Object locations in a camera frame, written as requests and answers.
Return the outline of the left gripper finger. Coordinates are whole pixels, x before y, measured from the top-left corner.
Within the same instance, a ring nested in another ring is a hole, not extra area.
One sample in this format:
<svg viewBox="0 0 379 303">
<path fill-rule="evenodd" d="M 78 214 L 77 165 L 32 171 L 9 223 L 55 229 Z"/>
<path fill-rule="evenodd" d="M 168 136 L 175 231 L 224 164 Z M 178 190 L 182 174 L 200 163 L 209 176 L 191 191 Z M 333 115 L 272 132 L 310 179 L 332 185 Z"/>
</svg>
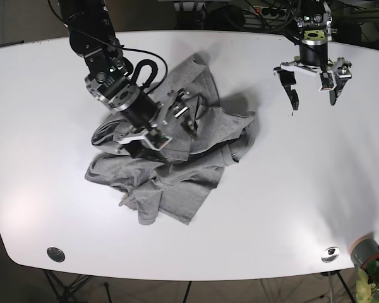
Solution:
<svg viewBox="0 0 379 303">
<path fill-rule="evenodd" d="M 299 109 L 299 97 L 295 89 L 292 88 L 293 85 L 296 85 L 296 79 L 293 71 L 286 71 L 279 69 L 277 71 L 279 80 L 282 87 L 284 88 L 288 99 L 290 100 L 293 110 Z"/>
<path fill-rule="evenodd" d="M 335 75 L 335 88 L 329 92 L 330 105 L 335 105 L 340 97 L 346 83 L 349 81 L 348 76 Z"/>
</svg>

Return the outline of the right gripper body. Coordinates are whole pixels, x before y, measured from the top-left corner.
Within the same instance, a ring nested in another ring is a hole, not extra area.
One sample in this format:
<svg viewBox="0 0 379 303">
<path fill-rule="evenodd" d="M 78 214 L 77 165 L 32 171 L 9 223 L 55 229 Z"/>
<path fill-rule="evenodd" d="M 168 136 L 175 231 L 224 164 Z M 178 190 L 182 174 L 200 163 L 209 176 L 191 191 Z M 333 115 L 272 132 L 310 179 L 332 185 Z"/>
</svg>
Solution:
<svg viewBox="0 0 379 303">
<path fill-rule="evenodd" d="M 126 149 L 126 144 L 140 141 L 146 148 L 155 150 L 152 146 L 152 136 L 167 134 L 167 127 L 178 125 L 190 117 L 187 99 L 190 93 L 184 89 L 169 92 L 174 98 L 165 103 L 154 102 L 139 88 L 125 88 L 109 101 L 109 107 L 121 113 L 129 124 L 114 136 L 114 141 Z"/>
</svg>

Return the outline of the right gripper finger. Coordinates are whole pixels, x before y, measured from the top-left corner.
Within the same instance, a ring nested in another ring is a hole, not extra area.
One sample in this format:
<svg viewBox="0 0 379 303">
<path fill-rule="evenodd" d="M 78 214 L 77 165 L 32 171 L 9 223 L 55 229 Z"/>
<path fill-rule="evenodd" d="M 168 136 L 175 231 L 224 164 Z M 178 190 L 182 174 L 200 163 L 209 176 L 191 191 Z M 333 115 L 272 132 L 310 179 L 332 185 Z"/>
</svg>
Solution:
<svg viewBox="0 0 379 303">
<path fill-rule="evenodd" d="M 126 144 L 126 151 L 132 158 L 164 163 L 164 157 L 159 151 L 146 148 L 140 141 L 132 141 Z"/>
<path fill-rule="evenodd" d="M 181 127 L 184 129 L 184 131 L 193 139 L 197 139 L 197 126 L 195 123 L 191 120 L 190 117 L 186 117 L 181 122 Z"/>
</svg>

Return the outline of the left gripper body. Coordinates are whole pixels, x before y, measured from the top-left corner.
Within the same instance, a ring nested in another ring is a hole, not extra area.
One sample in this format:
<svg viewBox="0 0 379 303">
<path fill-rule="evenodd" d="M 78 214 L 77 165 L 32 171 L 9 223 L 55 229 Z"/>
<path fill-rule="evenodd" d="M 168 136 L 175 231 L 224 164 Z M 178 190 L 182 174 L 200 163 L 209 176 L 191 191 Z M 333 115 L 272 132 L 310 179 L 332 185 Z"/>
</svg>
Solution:
<svg viewBox="0 0 379 303">
<path fill-rule="evenodd" d="M 286 71 L 300 72 L 320 79 L 321 72 L 331 71 L 335 75 L 348 76 L 352 78 L 350 71 L 352 64 L 344 57 L 339 57 L 332 61 L 328 58 L 328 46 L 325 45 L 300 45 L 299 55 L 291 62 L 282 62 L 274 68 L 274 74 L 277 74 L 279 69 Z"/>
</svg>

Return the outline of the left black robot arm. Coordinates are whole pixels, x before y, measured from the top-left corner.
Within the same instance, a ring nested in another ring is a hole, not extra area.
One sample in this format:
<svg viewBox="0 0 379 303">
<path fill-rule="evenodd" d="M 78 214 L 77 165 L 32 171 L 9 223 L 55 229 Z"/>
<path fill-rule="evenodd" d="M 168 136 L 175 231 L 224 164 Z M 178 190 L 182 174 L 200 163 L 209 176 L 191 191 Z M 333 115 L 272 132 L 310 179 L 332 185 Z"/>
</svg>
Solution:
<svg viewBox="0 0 379 303">
<path fill-rule="evenodd" d="M 299 47 L 299 54 L 274 68 L 274 75 L 279 78 L 293 110 L 299 108 L 299 97 L 293 89 L 297 84 L 296 72 L 316 78 L 319 91 L 329 92 L 330 104 L 335 105 L 352 78 L 352 64 L 343 57 L 335 61 L 328 57 L 328 42 L 335 32 L 330 6 L 326 1 L 298 1 L 292 15 L 293 20 L 284 27 L 284 36 Z"/>
</svg>

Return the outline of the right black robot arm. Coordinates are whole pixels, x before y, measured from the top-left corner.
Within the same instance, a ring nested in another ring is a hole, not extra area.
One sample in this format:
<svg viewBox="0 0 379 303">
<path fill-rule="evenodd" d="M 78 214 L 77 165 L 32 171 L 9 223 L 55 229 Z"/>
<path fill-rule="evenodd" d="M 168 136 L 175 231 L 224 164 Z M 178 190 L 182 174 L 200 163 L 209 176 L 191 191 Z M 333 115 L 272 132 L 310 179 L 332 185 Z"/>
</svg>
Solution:
<svg viewBox="0 0 379 303">
<path fill-rule="evenodd" d="M 188 105 L 189 93 L 173 88 L 156 97 L 159 61 L 153 52 L 132 64 L 126 48 L 116 37 L 104 1 L 59 1 L 56 18 L 68 29 L 72 50 L 89 70 L 85 78 L 94 99 L 121 117 L 112 131 L 112 142 L 132 157 L 185 161 L 189 143 L 196 134 Z"/>
</svg>

